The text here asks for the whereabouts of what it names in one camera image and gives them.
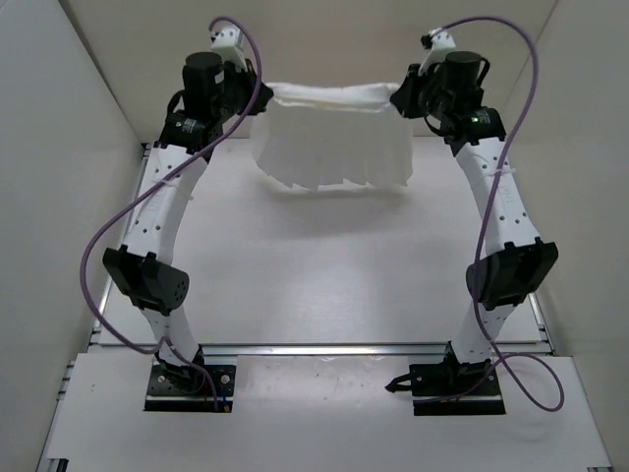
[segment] black mounting plate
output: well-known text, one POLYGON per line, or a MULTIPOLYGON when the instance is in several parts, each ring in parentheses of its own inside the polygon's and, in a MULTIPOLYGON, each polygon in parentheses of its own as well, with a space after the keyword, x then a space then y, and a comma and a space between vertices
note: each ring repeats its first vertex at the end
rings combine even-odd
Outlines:
POLYGON ((214 409, 209 385, 206 384, 202 388, 198 388, 198 391, 182 391, 166 379, 164 371, 159 364, 153 364, 150 370, 148 386, 146 387, 146 398, 144 400, 144 411, 231 413, 234 407, 236 366, 206 364, 205 369, 216 386, 218 411, 214 409), (223 376, 229 376, 228 383, 221 382, 223 376), (226 402, 223 401, 223 391, 225 392, 226 402))
POLYGON ((478 378, 457 379, 456 385, 440 382, 443 379, 442 364, 412 364, 410 366, 415 416, 475 416, 504 415, 504 403, 500 383, 495 374, 459 400, 421 403, 419 400, 430 397, 449 396, 470 389, 478 378))

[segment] white wall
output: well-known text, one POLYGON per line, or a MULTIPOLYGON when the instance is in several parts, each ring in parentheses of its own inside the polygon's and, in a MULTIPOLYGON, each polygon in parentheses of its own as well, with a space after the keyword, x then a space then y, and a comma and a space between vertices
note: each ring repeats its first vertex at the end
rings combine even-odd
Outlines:
MULTIPOLYGON (((186 56, 209 47, 207 25, 233 15, 260 48, 263 78, 341 87, 401 82, 425 52, 420 38, 460 18, 516 18, 537 37, 555 0, 61 0, 85 35, 104 77, 142 140, 155 139, 164 103, 181 87, 186 56)), ((495 25, 461 27, 457 43, 492 63, 488 102, 501 107, 527 58, 495 25)), ((426 135, 422 120, 416 132, 426 135)), ((247 136, 244 126, 237 136, 247 136)))
MULTIPOLYGON (((0 6, 0 111, 0 470, 22 472, 92 323, 83 247, 130 195, 141 147, 56 0, 0 6)), ((98 264, 89 278, 101 292, 98 264)))
MULTIPOLYGON (((629 2, 562 0, 539 42, 541 85, 511 160, 559 261, 542 301, 573 355, 617 470, 629 470, 629 2)), ((524 101, 530 70, 509 102, 524 101)))

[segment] white platform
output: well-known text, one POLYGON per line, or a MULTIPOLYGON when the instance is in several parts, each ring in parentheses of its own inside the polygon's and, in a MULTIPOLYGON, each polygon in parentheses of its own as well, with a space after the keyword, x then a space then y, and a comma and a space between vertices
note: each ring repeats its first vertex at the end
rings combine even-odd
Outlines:
MULTIPOLYGON (((68 472, 586 472, 609 462, 569 358, 548 358, 564 409, 536 409, 498 371, 507 414, 414 417, 383 386, 405 357, 240 357, 232 414, 143 411, 150 359, 83 354, 53 431, 49 458, 68 472)), ((537 363, 513 366, 540 400, 556 401, 537 363)))
MULTIPOLYGON (((181 224, 174 266, 200 343, 445 342, 467 311, 465 270, 480 219, 437 138, 414 142, 408 189, 288 190, 253 162, 248 140, 216 150, 181 224)), ((154 342, 114 287, 106 316, 154 342)), ((528 303, 501 341, 539 341, 528 303)), ((101 344, 118 344, 103 333, 101 344)))

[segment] black strap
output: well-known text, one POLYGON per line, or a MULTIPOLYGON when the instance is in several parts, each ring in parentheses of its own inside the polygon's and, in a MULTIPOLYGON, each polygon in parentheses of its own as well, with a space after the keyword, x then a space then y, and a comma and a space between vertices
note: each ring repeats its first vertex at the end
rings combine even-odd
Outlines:
POLYGON ((402 382, 411 382, 413 380, 413 374, 405 374, 404 376, 396 377, 389 385, 385 387, 387 391, 395 393, 396 391, 411 391, 412 384, 402 385, 402 382))

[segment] white towel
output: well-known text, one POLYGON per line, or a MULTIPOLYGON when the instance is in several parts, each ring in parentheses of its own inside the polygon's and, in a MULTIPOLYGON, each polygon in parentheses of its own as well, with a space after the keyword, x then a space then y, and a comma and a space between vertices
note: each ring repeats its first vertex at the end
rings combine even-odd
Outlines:
POLYGON ((389 103, 398 85, 267 85, 274 97, 251 133, 254 159, 267 175, 311 190, 344 180, 380 188, 407 184, 412 127, 389 103))

